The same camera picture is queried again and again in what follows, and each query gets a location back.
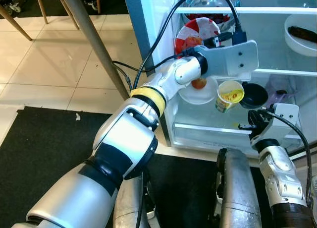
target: refrigerator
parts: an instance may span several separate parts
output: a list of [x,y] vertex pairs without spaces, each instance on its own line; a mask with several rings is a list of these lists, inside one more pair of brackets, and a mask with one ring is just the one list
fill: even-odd
[[[126,0],[141,56],[144,59],[170,9],[179,0]],[[260,84],[267,90],[285,90],[282,102],[300,108],[297,126],[308,142],[317,142],[317,58],[292,50],[285,41],[284,22],[292,14],[317,19],[316,0],[239,0],[237,7],[241,25],[248,40],[258,45],[259,68],[250,78],[237,79]],[[230,8],[222,8],[230,13]],[[179,7],[174,13],[148,66],[175,54],[175,38],[184,26],[187,13],[220,13],[217,7]],[[215,108],[215,99],[193,105],[178,94],[169,102],[161,119],[165,138],[170,146],[218,153],[221,148],[240,149],[249,158],[257,158],[250,145],[249,131],[238,124],[248,124],[248,109],[237,105],[227,113]],[[281,145],[289,154],[300,152],[303,144],[294,132]]]

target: tiled floor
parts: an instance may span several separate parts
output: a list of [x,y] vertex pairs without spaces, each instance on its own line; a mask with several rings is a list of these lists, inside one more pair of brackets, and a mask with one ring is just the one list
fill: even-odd
[[[137,41],[128,15],[91,16],[113,60],[138,67]],[[26,40],[0,20],[0,144],[23,106],[113,113],[123,102],[86,37],[68,16],[15,19],[34,39]],[[131,80],[135,72],[126,70]],[[166,146],[161,128],[157,153],[215,160],[208,152]]]

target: black bowl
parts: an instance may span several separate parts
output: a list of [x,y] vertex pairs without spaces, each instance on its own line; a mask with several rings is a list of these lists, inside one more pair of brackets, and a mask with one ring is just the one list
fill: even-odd
[[240,101],[241,106],[247,109],[255,109],[266,103],[268,94],[264,87],[247,82],[243,82],[242,87],[244,89],[244,97]]

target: chair leg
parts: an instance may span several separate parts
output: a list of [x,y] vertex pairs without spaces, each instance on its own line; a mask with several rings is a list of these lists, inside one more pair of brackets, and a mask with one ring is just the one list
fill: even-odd
[[8,22],[10,22],[23,36],[25,36],[29,41],[32,40],[32,38],[22,29],[22,27],[16,23],[16,21],[10,16],[9,13],[4,9],[3,6],[0,5],[0,15],[2,15]]
[[68,8],[67,4],[65,3],[65,1],[64,1],[64,0],[60,0],[60,2],[61,2],[61,4],[63,5],[63,7],[65,8],[65,10],[67,11],[67,14],[70,16],[71,20],[73,21],[73,23],[74,23],[76,29],[79,30],[79,26],[77,25],[77,23],[76,23],[76,21],[75,21],[75,19],[74,19],[74,17],[73,17],[73,14],[72,14],[71,11],[69,10],[69,8]]
[[40,5],[40,9],[41,9],[44,21],[45,21],[46,24],[48,24],[48,20],[46,19],[46,13],[45,13],[45,10],[44,10],[43,2],[42,2],[42,0],[38,0],[38,2],[39,2],[39,5]]
[[101,13],[100,0],[97,0],[97,9],[98,9],[98,14],[100,14]]

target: black cable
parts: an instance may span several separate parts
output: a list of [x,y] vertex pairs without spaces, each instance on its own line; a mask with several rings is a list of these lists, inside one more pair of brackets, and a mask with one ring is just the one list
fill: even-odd
[[113,64],[113,65],[120,73],[122,73],[122,75],[125,78],[125,81],[127,82],[128,86],[129,86],[130,91],[132,91],[132,85],[131,85],[131,80],[130,80],[129,76],[122,70],[122,68],[118,67],[115,64]]
[[135,225],[135,228],[140,227],[141,223],[141,216],[142,216],[142,208],[143,208],[143,188],[144,188],[144,183],[145,183],[145,178],[144,178],[144,173],[141,173],[141,179],[142,179],[142,185],[141,185],[141,195],[140,195],[140,203],[139,203],[139,208],[138,208],[138,216],[137,216],[137,222]]
[[305,147],[305,150],[306,150],[306,157],[307,157],[307,184],[306,184],[306,196],[305,196],[305,199],[306,199],[306,202],[307,202],[307,206],[311,209],[311,203],[312,203],[312,200],[311,200],[311,182],[312,182],[312,159],[311,159],[311,151],[310,151],[310,148],[309,148],[309,145],[308,145],[308,141],[307,139],[305,138],[305,136],[303,135],[303,133],[296,127],[294,126],[292,123],[290,123],[288,120],[284,119],[283,117],[277,115],[277,114],[274,114],[274,113],[271,113],[271,112],[268,112],[266,110],[258,110],[258,112],[260,114],[267,114],[267,115],[270,115],[282,122],[284,122],[285,124],[287,124],[290,128],[292,128],[293,130],[295,130],[295,132],[300,136],[300,138],[302,139],[303,143],[304,143],[304,147]]
[[153,70],[153,69],[156,69],[157,67],[161,66],[162,64],[164,64],[166,61],[172,59],[172,58],[178,58],[178,57],[181,57],[183,56],[184,54],[183,53],[180,53],[180,54],[177,54],[177,55],[173,55],[173,56],[170,56],[170,57],[167,57],[166,59],[164,59],[163,61],[161,61],[160,63],[158,63],[157,65],[153,66],[150,68],[150,70]]
[[[149,69],[143,70],[142,73],[150,72],[150,71],[156,69],[157,67],[161,66],[162,64],[164,64],[166,61],[168,61],[168,60],[170,60],[170,59],[172,59],[172,58],[177,58],[177,57],[181,57],[181,56],[184,56],[184,54],[183,54],[183,53],[180,53],[180,54],[177,54],[177,55],[173,55],[173,56],[167,57],[167,58],[165,58],[164,60],[162,60],[160,63],[158,63],[157,65],[154,65],[153,67],[151,67],[151,68],[149,68]],[[117,64],[120,64],[120,65],[122,65],[122,66],[125,66],[125,67],[127,67],[127,68],[129,68],[129,69],[132,69],[132,70],[134,70],[134,71],[139,71],[137,68],[132,67],[132,66],[126,64],[126,63],[122,63],[122,62],[115,61],[115,60],[112,61],[112,63],[117,63]]]
[[[134,83],[133,83],[133,89],[136,89],[137,86],[138,86],[138,82],[139,82],[139,78],[141,76],[141,73],[142,73],[142,69],[145,65],[145,63],[148,61],[148,59],[150,58],[150,56],[152,55],[153,51],[155,50],[156,46],[158,45],[159,41],[161,40],[162,36],[163,36],[163,33],[165,31],[165,29],[167,28],[167,25],[172,17],[172,15],[174,14],[174,12],[176,11],[176,9],[182,5],[182,3],[186,1],[186,0],[180,0],[177,4],[175,4],[173,6],[173,8],[171,9],[171,11],[169,12],[162,28],[160,29],[159,33],[158,33],[158,36],[154,42],[154,44],[152,45],[152,47],[150,48],[149,52],[148,52],[148,55],[146,56],[146,58],[144,59],[144,61],[142,62],[139,70],[138,70],[138,74],[136,75],[135,79],[134,79]],[[232,14],[233,14],[233,17],[234,17],[234,20],[235,20],[235,27],[236,27],[236,31],[240,31],[241,30],[241,23],[240,23],[240,20],[239,20],[239,17],[238,17],[238,13],[232,3],[231,0],[225,0],[229,7],[231,8],[231,11],[232,11]]]
[[129,69],[131,69],[131,70],[139,71],[137,68],[132,67],[132,66],[126,64],[126,63],[122,63],[122,62],[120,62],[120,61],[114,60],[114,61],[112,61],[112,63],[117,63],[117,64],[122,65],[122,66],[124,66],[124,67],[127,67],[127,68],[129,68]]

